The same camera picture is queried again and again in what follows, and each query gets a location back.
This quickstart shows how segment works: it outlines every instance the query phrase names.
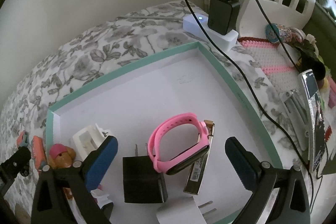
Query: pink beaded mat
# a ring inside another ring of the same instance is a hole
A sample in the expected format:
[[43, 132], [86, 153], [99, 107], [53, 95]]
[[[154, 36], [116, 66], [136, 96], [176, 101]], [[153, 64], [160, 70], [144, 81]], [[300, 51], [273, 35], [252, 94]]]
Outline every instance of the pink beaded mat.
[[277, 44], [253, 37], [242, 37], [238, 41], [259, 63], [260, 68], [278, 93], [291, 89], [298, 90], [298, 72], [286, 64], [283, 56], [277, 51]]

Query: black charger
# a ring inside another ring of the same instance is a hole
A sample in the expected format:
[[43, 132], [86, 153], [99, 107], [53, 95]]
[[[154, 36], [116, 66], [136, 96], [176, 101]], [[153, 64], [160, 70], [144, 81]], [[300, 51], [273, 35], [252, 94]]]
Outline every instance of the black charger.
[[149, 156], [123, 157], [126, 203], [163, 203], [167, 200], [165, 178], [153, 167]]
[[208, 27], [226, 35], [236, 28], [239, 9], [237, 0], [210, 0]]

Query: sticker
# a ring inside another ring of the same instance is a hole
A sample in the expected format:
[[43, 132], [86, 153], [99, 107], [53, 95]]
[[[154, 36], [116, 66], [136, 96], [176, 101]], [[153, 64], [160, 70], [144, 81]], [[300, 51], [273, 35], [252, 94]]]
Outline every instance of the sticker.
[[203, 158], [204, 156], [200, 157], [198, 160], [195, 161], [193, 172], [190, 177], [191, 181], [198, 182], [202, 171]]

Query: metal clip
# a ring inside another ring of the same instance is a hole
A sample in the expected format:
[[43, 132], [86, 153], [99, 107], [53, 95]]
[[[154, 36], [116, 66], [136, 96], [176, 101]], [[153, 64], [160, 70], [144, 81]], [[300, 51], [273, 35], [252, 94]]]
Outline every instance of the metal clip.
[[309, 144], [308, 118], [305, 105], [296, 90], [280, 93], [280, 99], [292, 122], [299, 145], [302, 151], [305, 151]]
[[[208, 139], [209, 139], [209, 145], [211, 148], [212, 137], [215, 132], [215, 124], [213, 121], [210, 121], [210, 120], [204, 120], [204, 122], [209, 131]], [[196, 162], [194, 162], [191, 165], [188, 180], [185, 184], [183, 192], [193, 194], [193, 195], [198, 195], [200, 187], [201, 187], [201, 183], [203, 180], [205, 167], [208, 162], [210, 148], [209, 148], [209, 151], [204, 156], [200, 157]]]

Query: metal screw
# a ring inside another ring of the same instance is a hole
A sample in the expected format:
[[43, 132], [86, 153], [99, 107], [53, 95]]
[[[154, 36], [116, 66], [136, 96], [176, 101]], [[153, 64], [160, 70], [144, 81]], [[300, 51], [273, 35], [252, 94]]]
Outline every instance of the metal screw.
[[298, 166], [298, 165], [294, 165], [293, 168], [294, 168], [295, 171], [298, 171], [298, 172], [301, 171], [301, 168], [300, 168], [300, 166]]
[[263, 161], [261, 163], [261, 166], [264, 167], [265, 169], [268, 169], [271, 167], [270, 163], [268, 161]]
[[82, 162], [80, 160], [76, 160], [73, 164], [72, 164], [73, 167], [75, 168], [78, 168], [78, 167], [81, 167], [82, 166]]
[[45, 166], [43, 166], [42, 171], [43, 172], [48, 172], [49, 169], [50, 169], [50, 166], [49, 165], [45, 165]]

